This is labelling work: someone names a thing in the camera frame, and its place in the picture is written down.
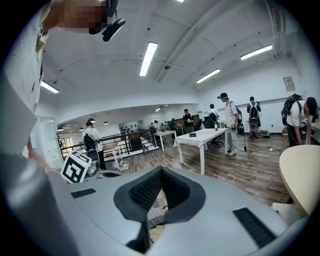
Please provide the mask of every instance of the wooden floor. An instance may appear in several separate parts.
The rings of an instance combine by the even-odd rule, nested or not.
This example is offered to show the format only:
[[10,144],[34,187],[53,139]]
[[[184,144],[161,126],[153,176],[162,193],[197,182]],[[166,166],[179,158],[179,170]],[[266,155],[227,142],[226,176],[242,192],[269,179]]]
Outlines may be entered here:
[[[173,147],[170,136],[166,138],[164,152],[159,149],[149,154],[125,158],[129,163],[129,169],[124,174],[157,166],[200,173],[199,149],[196,146],[182,145],[184,164],[181,164],[178,148]],[[262,148],[282,149],[289,145],[288,141],[282,140],[280,135],[272,135],[271,138],[261,138],[260,141],[253,142],[248,142],[248,138],[246,135],[248,151],[244,150],[244,137],[239,136],[238,152],[232,157],[225,155],[224,145],[220,149],[216,145],[211,145],[204,153],[205,175],[236,185],[269,206],[274,202],[285,203],[290,195],[279,173],[279,158],[283,150],[270,152]],[[106,162],[106,169],[116,170],[114,163],[114,161]]]

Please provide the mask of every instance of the metal railing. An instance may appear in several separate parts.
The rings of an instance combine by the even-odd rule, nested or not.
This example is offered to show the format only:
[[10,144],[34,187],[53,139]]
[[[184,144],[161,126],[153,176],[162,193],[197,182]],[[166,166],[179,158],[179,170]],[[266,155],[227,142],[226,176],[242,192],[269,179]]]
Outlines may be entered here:
[[[132,141],[138,140],[138,138],[139,139],[143,138],[143,140],[141,140],[142,147],[144,145],[150,144],[150,143],[152,143],[152,146],[156,147],[157,145],[156,145],[155,137],[154,137],[155,132],[156,132],[156,130],[154,130],[154,129],[148,129],[148,130],[141,130],[141,131],[137,131],[137,132],[132,132],[129,134],[116,134],[116,135],[103,137],[103,138],[101,138],[102,147],[104,147],[105,145],[108,145],[108,144],[118,143],[116,146],[116,148],[117,148],[116,154],[129,156],[130,153],[137,151],[136,148],[133,148],[134,145],[132,145]],[[71,151],[77,150],[80,152],[83,151],[81,153],[85,153],[85,146],[84,146],[83,142],[81,142],[77,145],[63,147],[63,148],[60,148],[63,160],[66,159],[68,153],[70,152],[70,151],[68,151],[69,149],[71,149]],[[108,150],[104,150],[103,154],[106,155],[109,153],[111,155],[112,152],[113,152],[113,149],[108,149]]]

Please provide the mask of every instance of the white pants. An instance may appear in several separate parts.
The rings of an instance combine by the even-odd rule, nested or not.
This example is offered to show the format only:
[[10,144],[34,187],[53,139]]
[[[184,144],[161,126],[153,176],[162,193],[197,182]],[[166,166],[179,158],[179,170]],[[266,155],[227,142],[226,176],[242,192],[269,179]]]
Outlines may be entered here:
[[228,136],[228,150],[231,150],[233,153],[237,153],[237,129],[228,128],[226,134]]

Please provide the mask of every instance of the round table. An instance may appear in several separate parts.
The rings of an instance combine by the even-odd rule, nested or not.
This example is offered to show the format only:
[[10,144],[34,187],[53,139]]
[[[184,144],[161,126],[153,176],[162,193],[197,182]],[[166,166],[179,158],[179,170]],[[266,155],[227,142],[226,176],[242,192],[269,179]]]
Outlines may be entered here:
[[320,146],[299,145],[286,149],[280,156],[279,170],[301,213],[311,215],[320,193]]

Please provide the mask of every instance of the ceiling light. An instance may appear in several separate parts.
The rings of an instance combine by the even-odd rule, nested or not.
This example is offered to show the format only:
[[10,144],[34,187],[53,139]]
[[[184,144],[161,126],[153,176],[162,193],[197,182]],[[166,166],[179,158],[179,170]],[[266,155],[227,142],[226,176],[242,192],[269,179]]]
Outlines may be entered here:
[[94,118],[89,118],[89,120],[88,120],[88,122],[91,122],[91,123],[95,123],[96,122],[96,120],[94,119]]
[[56,89],[53,86],[49,85],[45,81],[41,81],[41,86],[43,86],[44,88],[48,89],[49,91],[51,91],[51,92],[53,92],[55,94],[57,94],[59,92],[58,89]]
[[148,48],[146,49],[141,71],[140,77],[145,77],[147,75],[148,68],[150,66],[151,60],[156,52],[158,44],[156,42],[149,42]]
[[262,47],[262,48],[260,48],[260,49],[258,49],[258,50],[254,50],[254,51],[252,51],[252,52],[249,52],[248,54],[243,55],[243,56],[241,56],[240,58],[241,58],[241,60],[243,61],[243,60],[245,60],[245,59],[248,59],[248,58],[250,58],[250,57],[252,57],[252,56],[255,56],[255,55],[257,55],[257,54],[261,54],[261,53],[263,53],[263,52],[269,51],[269,50],[271,50],[271,49],[272,49],[272,45],[268,45],[268,46]]
[[213,75],[215,75],[216,73],[219,73],[221,70],[218,68],[215,71],[211,72],[210,74],[207,74],[205,77],[201,78],[200,80],[196,81],[197,84],[202,83],[204,80],[212,77]]

